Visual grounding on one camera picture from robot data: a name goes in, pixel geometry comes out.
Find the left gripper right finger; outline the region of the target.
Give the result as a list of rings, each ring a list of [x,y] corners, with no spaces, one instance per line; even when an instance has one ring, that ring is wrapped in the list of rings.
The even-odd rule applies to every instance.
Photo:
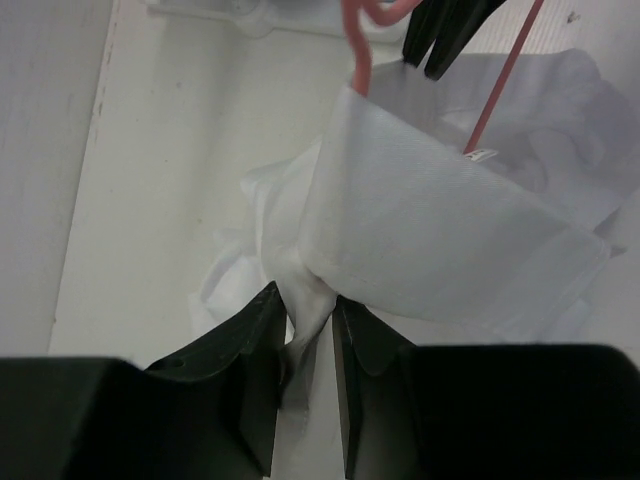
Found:
[[[332,314],[349,479],[635,479],[639,371],[596,344],[417,345]]]

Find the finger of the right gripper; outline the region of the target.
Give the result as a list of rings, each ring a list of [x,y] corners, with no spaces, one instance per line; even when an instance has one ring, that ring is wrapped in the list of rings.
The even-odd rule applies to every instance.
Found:
[[[402,48],[403,61],[419,65],[434,46],[435,38],[446,15],[449,1],[422,1],[412,12]]]
[[[484,22],[504,3],[504,0],[449,1],[424,68],[425,76],[440,79]]]

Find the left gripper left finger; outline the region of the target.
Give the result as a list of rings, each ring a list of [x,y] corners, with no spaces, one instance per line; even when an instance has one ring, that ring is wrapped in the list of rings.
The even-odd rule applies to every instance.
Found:
[[[2,477],[268,477],[285,327],[269,284],[147,368],[107,357],[3,359]]]

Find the white shirt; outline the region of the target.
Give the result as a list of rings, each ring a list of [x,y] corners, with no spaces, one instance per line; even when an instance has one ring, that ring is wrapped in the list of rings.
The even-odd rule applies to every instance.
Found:
[[[275,282],[288,371],[313,366],[339,297],[424,322],[434,343],[576,340],[639,116],[586,52],[524,55],[465,153],[502,60],[464,55],[435,82],[381,64],[367,95],[342,88],[303,153],[247,172],[247,220],[214,235],[194,333]]]

